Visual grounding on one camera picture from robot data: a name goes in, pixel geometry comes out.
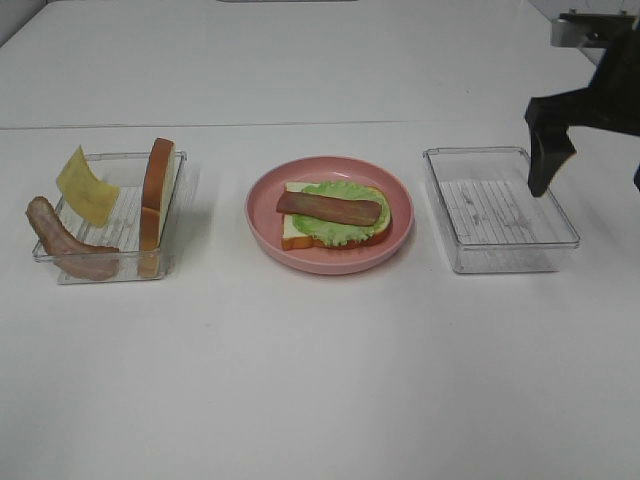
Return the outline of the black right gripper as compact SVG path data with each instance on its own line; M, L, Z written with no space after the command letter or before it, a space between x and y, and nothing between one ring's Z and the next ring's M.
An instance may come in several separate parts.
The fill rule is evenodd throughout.
M626 31L610 44L585 88L534 97L525 113L531 161L527 184L541 197L564 163L576 154L570 126L639 134L639 33ZM640 165L634 174L640 191Z

